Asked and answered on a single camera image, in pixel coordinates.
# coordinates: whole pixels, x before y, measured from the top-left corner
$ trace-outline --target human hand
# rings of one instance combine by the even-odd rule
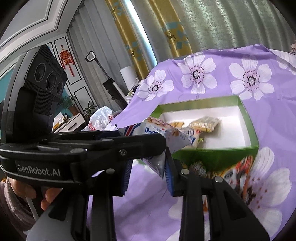
[[[36,198],[36,191],[32,186],[15,179],[10,179],[10,184],[14,193],[25,201],[26,197],[31,199]],[[49,188],[46,190],[45,199],[41,201],[41,208],[46,210],[60,192],[60,188]]]

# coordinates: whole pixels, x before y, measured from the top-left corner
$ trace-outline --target red hanging ornament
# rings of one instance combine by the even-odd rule
[[[70,54],[70,52],[68,50],[65,50],[63,47],[64,46],[61,45],[62,52],[60,52],[60,54],[61,54],[62,66],[64,69],[66,69],[66,65],[68,65],[72,76],[75,77],[73,70],[71,68],[71,65],[70,65],[70,64],[75,65],[74,59],[73,59],[72,55]]]

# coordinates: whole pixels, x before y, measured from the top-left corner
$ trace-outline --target drawer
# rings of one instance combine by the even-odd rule
[[[85,122],[83,116],[79,114],[77,117],[70,120],[59,132],[71,132],[76,130]]]

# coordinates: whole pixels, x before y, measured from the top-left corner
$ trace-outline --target gold curtain strip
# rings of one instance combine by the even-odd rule
[[[192,54],[184,27],[170,0],[149,0],[149,4],[167,36],[173,56]]]
[[[133,27],[128,20],[121,1],[105,0],[105,2],[111,11],[127,51],[131,55],[138,77],[145,79],[149,74],[149,70],[138,44],[137,37],[133,31]]]

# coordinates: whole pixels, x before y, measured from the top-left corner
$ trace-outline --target person's arm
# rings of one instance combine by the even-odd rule
[[[13,192],[9,178],[6,182],[0,182],[0,208],[16,230],[22,234],[23,231],[31,229],[35,223],[25,202],[22,202]]]

